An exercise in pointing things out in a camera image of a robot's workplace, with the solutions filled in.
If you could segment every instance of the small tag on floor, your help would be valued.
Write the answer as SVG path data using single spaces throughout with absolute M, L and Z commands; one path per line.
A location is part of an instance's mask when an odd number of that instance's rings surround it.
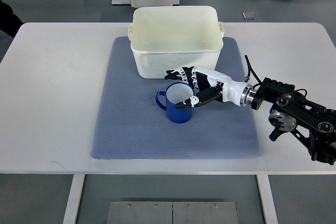
M 254 20 L 257 18 L 254 12 L 246 12 L 242 14 L 243 14 L 244 20 Z

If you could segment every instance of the white table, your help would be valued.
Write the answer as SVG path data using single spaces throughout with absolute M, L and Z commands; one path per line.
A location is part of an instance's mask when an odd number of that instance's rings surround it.
M 308 100 L 334 109 L 336 48 L 316 23 L 224 23 L 261 79 L 308 90 Z M 313 162 L 290 133 L 268 136 L 271 104 L 254 111 L 262 156 L 232 160 L 97 160 L 90 156 L 112 43 L 127 23 L 28 23 L 0 64 L 0 172 L 75 174 L 255 174 L 271 200 L 268 174 L 336 174 Z M 268 209 L 264 209 L 266 218 Z M 268 219 L 274 218 L 270 209 Z

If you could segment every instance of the blue mug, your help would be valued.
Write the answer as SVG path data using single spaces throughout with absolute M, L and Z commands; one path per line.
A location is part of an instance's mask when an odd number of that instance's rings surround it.
M 176 109 L 175 104 L 194 95 L 194 89 L 190 85 L 184 82 L 176 82 L 169 85 L 166 91 L 158 91 L 155 96 L 155 101 L 162 110 L 167 112 L 170 121 L 174 123 L 185 123 L 192 116 L 192 108 Z M 159 96 L 166 98 L 166 106 L 159 101 Z

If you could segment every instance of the bin handle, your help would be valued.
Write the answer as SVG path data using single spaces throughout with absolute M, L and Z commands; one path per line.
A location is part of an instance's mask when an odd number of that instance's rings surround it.
M 218 22 L 219 24 L 219 30 L 220 30 L 220 34 L 222 35 L 222 38 L 224 37 L 224 25 L 223 22 Z
M 128 34 L 128 39 L 129 39 L 129 40 L 132 40 L 132 35 L 133 35 L 133 24 L 129 24 L 129 25 L 128 25 L 128 32 L 127 32 L 127 34 Z

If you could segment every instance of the white robotic hand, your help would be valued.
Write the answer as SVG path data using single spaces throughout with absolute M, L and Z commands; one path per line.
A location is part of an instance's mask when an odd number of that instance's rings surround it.
M 233 102 L 245 106 L 251 101 L 253 87 L 246 82 L 233 81 L 230 76 L 204 67 L 182 67 L 168 70 L 165 79 L 180 80 L 199 90 L 195 96 L 176 104 L 176 108 L 190 108 L 205 105 L 213 100 Z

